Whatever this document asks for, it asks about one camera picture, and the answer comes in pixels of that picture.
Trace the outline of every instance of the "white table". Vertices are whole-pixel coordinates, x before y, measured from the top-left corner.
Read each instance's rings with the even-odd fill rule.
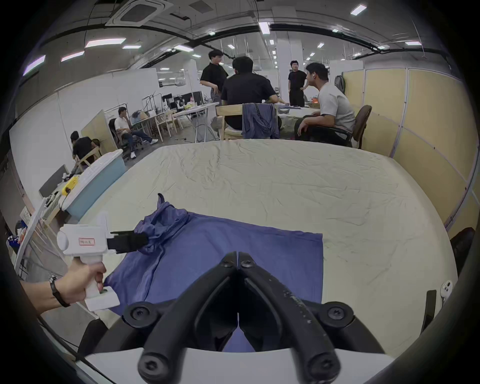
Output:
[[[438,312],[442,283],[457,280],[435,208],[382,155],[291,140],[161,147],[106,190],[80,223],[95,223],[106,210],[111,230],[131,230],[155,211],[159,192],[191,212],[323,233],[323,302],[350,305],[390,356],[419,336],[427,291],[437,290]],[[106,256],[107,271],[121,260]]]
[[[207,129],[210,130],[210,133],[212,134],[212,136],[215,138],[215,134],[212,130],[211,127],[208,126],[208,109],[210,107],[214,107],[214,106],[217,106],[219,103],[216,102],[216,103],[207,103],[207,104],[202,104],[202,105],[199,105],[199,106],[196,106],[196,107],[192,107],[190,109],[187,109],[185,111],[182,111],[182,112],[178,112],[178,113],[175,113],[173,114],[173,117],[179,117],[179,116],[184,116],[184,115],[190,115],[191,113],[197,113],[197,121],[196,121],[196,124],[195,124],[195,141],[194,143],[197,142],[197,132],[198,132],[198,127],[202,124],[198,124],[198,112],[202,112],[202,111],[205,111],[205,117],[204,117],[204,125],[205,125],[205,134],[204,134],[204,143],[206,143],[207,141]]]

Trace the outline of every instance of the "man sitting on chair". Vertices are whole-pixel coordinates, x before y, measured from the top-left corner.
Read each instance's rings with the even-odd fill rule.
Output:
[[[78,159],[81,160],[88,154],[92,149],[96,147],[96,144],[90,140],[90,137],[85,136],[79,138],[79,134],[77,131],[73,131],[70,135],[70,140],[72,141],[72,157],[75,160],[75,157],[78,156]],[[86,159],[90,164],[95,161],[93,155]]]
[[[237,57],[232,62],[235,75],[229,77],[223,83],[222,105],[246,104],[246,103],[278,103],[270,81],[255,73],[253,61],[247,56]],[[241,131],[241,116],[225,116],[225,122],[233,129]]]
[[[128,141],[130,146],[130,158],[135,159],[135,148],[133,146],[133,136],[138,136],[142,140],[147,140],[150,145],[155,144],[158,139],[152,139],[150,136],[142,131],[132,131],[132,124],[127,116],[127,109],[125,107],[119,108],[119,116],[115,119],[115,130],[121,136],[122,139]]]
[[[328,70],[323,64],[310,63],[305,69],[308,85],[319,91],[320,110],[296,122],[295,140],[344,145],[347,135],[325,127],[336,125],[353,133],[355,113],[350,102],[334,84],[328,82]]]

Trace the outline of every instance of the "blue jeans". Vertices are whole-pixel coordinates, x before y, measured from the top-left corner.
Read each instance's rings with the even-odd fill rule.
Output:
[[[143,131],[132,131],[132,133],[124,133],[121,138],[128,141],[128,145],[130,146],[130,150],[132,152],[134,151],[133,136],[140,137],[142,140],[147,140],[149,143],[152,141],[152,138],[146,135]]]

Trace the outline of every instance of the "yellow tool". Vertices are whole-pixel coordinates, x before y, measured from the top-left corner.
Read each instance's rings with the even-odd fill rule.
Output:
[[[78,176],[73,176],[61,190],[61,194],[66,196],[78,184]]]

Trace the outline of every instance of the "blue cloth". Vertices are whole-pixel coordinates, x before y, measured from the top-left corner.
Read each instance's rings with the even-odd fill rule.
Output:
[[[135,232],[149,243],[128,253],[105,280],[113,287],[121,315],[137,301],[158,303],[175,299],[229,252],[247,252],[297,297],[322,302],[322,235],[285,231],[176,209],[159,194],[157,210]],[[224,351],[253,351],[237,328]]]
[[[273,104],[247,103],[242,107],[244,139],[278,139],[280,131]]]

